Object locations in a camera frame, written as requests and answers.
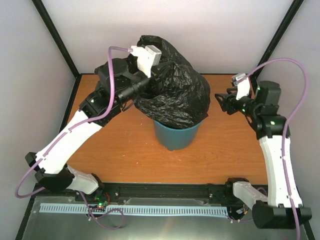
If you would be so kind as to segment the black plastic trash bag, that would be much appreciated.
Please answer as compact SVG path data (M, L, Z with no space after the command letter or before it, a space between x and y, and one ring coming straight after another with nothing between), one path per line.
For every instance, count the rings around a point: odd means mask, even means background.
M160 92L144 92L136 98L135 107L150 119L174 129L191 128L207 118L211 88L191 63L162 37L142 35L137 45L154 45L161 50L160 63L168 70L160 71Z

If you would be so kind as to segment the teal plastic trash bin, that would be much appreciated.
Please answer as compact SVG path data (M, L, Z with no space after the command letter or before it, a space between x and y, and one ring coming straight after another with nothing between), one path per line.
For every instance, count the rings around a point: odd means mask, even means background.
M155 136L159 143L169 151L187 148L195 139L202 121L185 129L175 129L157 121L153 122Z

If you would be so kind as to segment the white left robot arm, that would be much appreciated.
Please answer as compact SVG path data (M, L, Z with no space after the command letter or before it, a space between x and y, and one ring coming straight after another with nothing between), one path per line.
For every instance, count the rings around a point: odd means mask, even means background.
M157 83L159 59L137 57L114 58L113 90L110 89L109 64L97 67L95 90L80 104L73 118L43 150L25 156L41 189L59 193L65 189L85 193L92 201L103 198L104 188L94 173L78 171L67 164L69 158L95 133L121 113L123 105L135 100Z

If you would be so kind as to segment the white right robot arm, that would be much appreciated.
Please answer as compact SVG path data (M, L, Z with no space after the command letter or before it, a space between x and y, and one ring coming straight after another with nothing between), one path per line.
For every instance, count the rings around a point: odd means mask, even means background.
M252 98L250 84L242 82L214 96L223 112L245 116L259 141L267 172L267 195L247 179L232 177L225 183L225 197L241 200L259 229L297 229L309 221L312 211L303 205L295 184L287 119L278 114L280 85L261 81Z

